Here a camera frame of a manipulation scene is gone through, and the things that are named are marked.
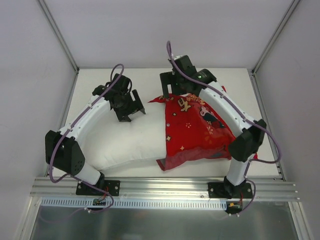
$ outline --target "white pillow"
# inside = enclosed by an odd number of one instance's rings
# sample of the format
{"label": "white pillow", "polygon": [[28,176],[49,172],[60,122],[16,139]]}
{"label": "white pillow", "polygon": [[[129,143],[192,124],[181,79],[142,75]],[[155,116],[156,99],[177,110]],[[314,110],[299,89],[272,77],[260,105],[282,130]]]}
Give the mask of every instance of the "white pillow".
{"label": "white pillow", "polygon": [[103,171],[131,161],[155,161],[166,157],[164,103],[144,103],[145,115],[130,115],[119,122],[112,110],[102,117],[81,146],[85,161]]}

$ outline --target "cable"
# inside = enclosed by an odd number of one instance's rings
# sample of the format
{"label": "cable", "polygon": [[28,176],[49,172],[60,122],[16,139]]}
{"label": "cable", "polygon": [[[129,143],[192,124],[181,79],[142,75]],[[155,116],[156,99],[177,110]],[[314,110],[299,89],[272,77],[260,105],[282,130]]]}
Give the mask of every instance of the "cable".
{"label": "cable", "polygon": [[260,125],[258,125],[258,124],[256,124],[256,123],[248,120],[248,119],[246,118],[246,116],[237,108],[237,106],[236,106],[229,98],[227,98],[222,92],[220,92],[218,89],[216,89],[216,88],[214,88],[213,86],[210,86],[210,85],[208,85],[208,84],[206,84],[206,83],[204,83],[204,82],[201,82],[201,81],[198,81],[198,80],[196,80],[196,79],[193,79],[193,78],[187,76],[183,71],[181,71],[181,70],[179,69],[179,67],[177,66],[177,64],[175,63],[174,55],[173,55],[173,53],[172,53],[170,41],[167,41],[167,42],[166,42],[166,51],[167,51],[167,53],[168,53],[168,55],[169,55],[171,64],[174,66],[174,68],[175,68],[185,79],[187,79],[187,80],[189,80],[189,81],[191,81],[191,82],[193,82],[193,83],[196,83],[196,84],[205,86],[206,88],[209,88],[209,89],[211,89],[212,91],[214,91],[214,92],[215,92],[216,94],[218,94],[222,99],[224,99],[225,101],[227,101],[227,102],[230,104],[230,106],[241,116],[241,118],[242,118],[244,121],[246,121],[247,123],[251,124],[252,126],[255,126],[256,128],[264,131],[264,132],[272,139],[272,141],[274,142],[274,144],[275,144],[275,146],[276,146],[277,153],[278,153],[278,157],[277,157],[277,159],[276,159],[275,161],[266,161],[266,160],[261,160],[261,159],[250,159],[250,160],[248,161],[247,167],[246,167],[245,172],[244,172],[244,179],[245,179],[246,181],[252,183],[253,188],[254,188],[254,191],[253,191],[253,196],[252,196],[251,201],[250,201],[250,202],[248,203],[248,205],[245,206],[245,208],[241,211],[241,212],[243,212],[245,209],[247,209],[247,208],[251,205],[251,203],[254,201],[254,198],[255,198],[255,196],[256,196],[256,184],[255,184],[253,181],[249,180],[249,179],[246,177],[247,172],[248,172],[248,170],[249,170],[250,163],[253,162],[253,161],[255,161],[255,162],[260,162],[260,163],[264,163],[264,164],[276,164],[276,163],[278,163],[278,162],[280,161],[280,159],[282,158],[282,151],[281,151],[281,149],[280,149],[280,145],[278,144],[278,142],[277,142],[277,140],[275,139],[275,137],[271,134],[271,132],[269,132],[267,129],[263,128],[262,126],[260,126]]}
{"label": "cable", "polygon": [[[54,147],[54,149],[53,149],[52,156],[51,156],[51,159],[50,159],[50,164],[49,164],[49,178],[50,178],[51,182],[53,182],[54,184],[60,182],[60,181],[61,181],[62,179],[64,179],[66,176],[70,176],[70,177],[76,179],[77,181],[80,181],[80,182],[82,182],[83,184],[87,185],[88,187],[90,187],[90,188],[92,188],[92,189],[94,189],[94,190],[97,190],[97,191],[99,191],[99,192],[102,192],[103,194],[105,194],[105,195],[107,195],[107,196],[109,196],[109,197],[111,198],[111,204],[110,204],[109,206],[106,206],[106,207],[104,207],[104,208],[101,209],[101,210],[91,210],[91,209],[90,209],[90,210],[88,210],[89,213],[101,213],[101,212],[104,212],[104,211],[108,210],[108,209],[109,209],[111,206],[113,206],[114,203],[115,203],[115,200],[114,200],[114,198],[112,197],[112,195],[111,195],[109,192],[107,192],[107,191],[105,191],[105,190],[103,190],[103,189],[97,188],[96,186],[91,185],[90,183],[88,183],[88,182],[86,182],[86,181],[82,181],[81,179],[77,178],[76,176],[72,176],[72,175],[70,175],[70,174],[68,174],[68,173],[64,174],[63,176],[61,176],[60,178],[58,178],[57,180],[55,180],[54,177],[53,177],[53,165],[54,165],[54,160],[55,160],[57,151],[58,151],[58,149],[59,149],[62,141],[63,141],[63,140],[65,139],[65,137],[68,135],[68,133],[72,131],[72,128],[77,124],[77,122],[91,109],[92,106],[94,106],[101,98],[103,98],[104,95],[105,95],[107,92],[109,92],[110,89],[111,89],[111,88],[117,83],[117,81],[121,78],[121,76],[122,76],[122,74],[123,74],[123,72],[124,72],[124,70],[125,70],[125,66],[124,66],[123,64],[119,63],[119,64],[117,64],[117,65],[115,65],[115,66],[113,67],[113,69],[112,69],[112,71],[111,71],[111,74],[110,74],[110,79],[112,79],[113,73],[114,73],[114,71],[115,71],[115,69],[116,69],[117,67],[121,67],[121,71],[120,71],[120,74],[118,75],[118,77],[117,77],[114,81],[111,82],[110,86],[109,86],[108,88],[106,88],[106,90],[105,90],[96,100],[94,100],[94,101],[92,102],[91,106],[88,106],[82,113],[79,114],[79,116],[78,116],[78,117],[73,121],[73,123],[71,124],[70,129],[68,129],[67,131],[65,131],[65,133],[62,135],[62,137],[59,139],[59,141],[57,142],[57,144],[55,145],[55,147]],[[80,210],[83,210],[83,209],[84,209],[84,210],[87,210],[87,208],[79,208],[79,209],[77,209],[76,211],[74,211],[73,213],[71,213],[68,217],[63,218],[63,219],[58,220],[58,221],[48,221],[48,220],[43,219],[40,215],[39,215],[39,218],[40,218],[42,221],[46,222],[46,223],[58,223],[58,222],[65,221],[65,220],[69,219],[69,218],[70,218],[71,216],[73,216],[75,213],[77,213],[77,212],[79,212]]]}

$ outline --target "red pillowcase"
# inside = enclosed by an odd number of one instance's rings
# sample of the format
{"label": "red pillowcase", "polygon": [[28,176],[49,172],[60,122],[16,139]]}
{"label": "red pillowcase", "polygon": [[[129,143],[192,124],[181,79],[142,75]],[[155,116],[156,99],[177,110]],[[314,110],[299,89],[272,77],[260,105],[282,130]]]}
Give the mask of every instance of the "red pillowcase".
{"label": "red pillowcase", "polygon": [[165,171],[186,161],[231,159],[235,137],[221,117],[199,97],[169,95],[150,102],[165,103],[166,158],[157,160]]}

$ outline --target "metal frame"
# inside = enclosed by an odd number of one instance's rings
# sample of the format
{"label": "metal frame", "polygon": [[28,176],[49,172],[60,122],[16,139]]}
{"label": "metal frame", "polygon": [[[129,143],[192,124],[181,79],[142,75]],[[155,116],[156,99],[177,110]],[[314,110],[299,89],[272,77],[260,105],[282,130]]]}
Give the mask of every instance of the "metal frame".
{"label": "metal frame", "polygon": [[[264,107],[263,99],[262,99],[262,96],[261,96],[261,93],[260,93],[260,90],[259,90],[259,87],[258,87],[257,76],[256,76],[256,74],[253,74],[252,71],[250,71],[250,70],[248,70],[248,74],[249,74],[249,77],[250,77],[250,80],[251,80],[253,92],[255,94],[255,98],[256,98],[256,101],[258,103],[258,107],[259,107],[261,116],[262,116],[263,120],[266,123],[266,129],[272,133],[272,131],[270,129],[270,124],[269,124],[269,121],[268,121],[266,109]],[[278,157],[277,147],[276,147],[275,143],[272,141],[271,137],[269,137],[269,136],[267,136],[267,137],[269,139],[269,143],[270,143],[271,151],[272,151],[272,154],[273,154],[273,158],[276,159]],[[279,177],[282,180],[285,181],[286,178],[284,176],[284,171],[283,171],[281,162],[277,163],[276,166],[278,168]]]}
{"label": "metal frame", "polygon": [[66,57],[69,59],[70,64],[72,65],[74,71],[78,72],[79,67],[78,67],[74,57],[72,56],[72,53],[69,50],[69,47],[68,47],[64,37],[62,36],[62,34],[58,28],[58,25],[57,25],[54,17],[52,16],[52,14],[48,8],[46,1],[45,0],[36,0],[36,1],[39,4],[39,7],[41,8],[41,11],[44,14],[44,17],[48,21],[50,28],[52,29],[54,35],[56,36],[58,42],[60,43],[64,53],[66,54]]}
{"label": "metal frame", "polygon": [[285,26],[286,26],[287,22],[289,21],[290,17],[292,16],[294,11],[296,10],[296,8],[297,8],[298,4],[300,3],[300,1],[301,0],[292,0],[290,6],[286,10],[286,12],[285,12],[284,16],[282,17],[280,23],[276,27],[272,37],[270,38],[269,42],[265,46],[264,50],[262,51],[262,54],[259,57],[258,62],[255,64],[255,66],[253,68],[253,74],[256,74],[257,71],[259,70],[261,64],[263,63],[263,61],[265,60],[266,56],[268,55],[268,53],[272,49],[273,45],[277,41],[279,35],[282,33],[283,29],[285,28]]}
{"label": "metal frame", "polygon": [[298,238],[301,240],[313,240],[315,239],[312,235],[309,224],[306,221],[305,211],[301,202],[289,202],[292,219],[294,222],[295,230]]}
{"label": "metal frame", "polygon": [[[137,178],[112,177],[121,181],[120,194],[116,199],[150,200],[203,200],[208,201],[208,182],[223,181],[221,177],[210,178]],[[255,201],[299,202],[300,198],[293,182],[272,178],[250,178],[256,184]],[[30,195],[32,197],[74,197],[78,182],[66,177],[52,183],[48,177],[37,177]]]}
{"label": "metal frame", "polygon": [[[70,49],[65,42],[55,20],[52,16],[48,5],[45,0],[36,0],[39,4],[41,11],[43,12],[48,24],[50,25],[54,35],[57,37],[62,49],[64,50],[70,64],[75,71],[75,78],[73,79],[72,87],[69,92],[67,103],[64,107],[63,116],[61,118],[60,127],[66,122],[69,107],[72,100],[72,95],[77,82],[79,73],[79,67],[73,58]],[[272,49],[274,43],[278,39],[279,35],[283,31],[285,25],[297,8],[301,0],[292,0],[289,8],[284,14],[282,20],[277,26],[274,34],[269,40],[267,46],[263,50],[259,60],[257,61],[254,70],[248,71],[252,87],[258,102],[258,106],[263,119],[267,125],[268,118],[263,105],[263,100],[257,84],[256,72],[260,68],[264,59]],[[272,153],[274,156],[277,155],[276,146],[270,140]],[[271,202],[288,202],[291,209],[292,218],[299,239],[307,240],[313,239],[311,231],[304,217],[304,211],[302,208],[299,193],[296,190],[296,185],[293,182],[284,181],[283,171],[281,164],[278,165],[279,178],[251,178],[256,184],[256,198],[255,201],[271,201]],[[121,201],[133,201],[133,200],[144,200],[144,201],[200,201],[210,202],[216,201],[217,199],[211,199],[208,195],[208,182],[222,181],[223,178],[112,178],[121,181],[120,196],[116,197],[116,200]],[[17,231],[17,239],[27,240],[31,237],[33,226],[38,214],[39,207],[42,203],[43,197],[68,197],[71,199],[79,199],[76,196],[77,181],[72,178],[65,178],[60,183],[53,184],[48,177],[38,177],[34,181],[32,191],[30,193],[31,199],[27,208],[27,212],[23,217],[23,224],[19,226]]]}

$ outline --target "cartoon print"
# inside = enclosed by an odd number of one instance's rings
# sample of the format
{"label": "cartoon print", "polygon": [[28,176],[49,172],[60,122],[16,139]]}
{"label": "cartoon print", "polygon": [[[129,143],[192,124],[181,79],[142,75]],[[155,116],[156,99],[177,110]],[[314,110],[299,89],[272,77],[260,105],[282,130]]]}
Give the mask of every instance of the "cartoon print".
{"label": "cartoon print", "polygon": [[200,116],[206,121],[211,122],[211,125],[218,128],[225,128],[225,126],[214,116],[213,112],[211,112],[207,107],[201,106],[198,107],[200,110]]}
{"label": "cartoon print", "polygon": [[199,103],[199,104],[201,104],[201,105],[205,105],[205,104],[206,104],[205,101],[203,101],[200,97],[198,97],[198,96],[196,96],[196,95],[194,95],[194,94],[189,94],[189,95],[186,96],[185,98],[186,98],[186,100],[187,100],[188,102],[196,102],[196,103]]}
{"label": "cartoon print", "polygon": [[185,101],[182,97],[178,99],[178,104],[181,108],[181,112],[187,112],[191,105],[189,105],[188,101]]}

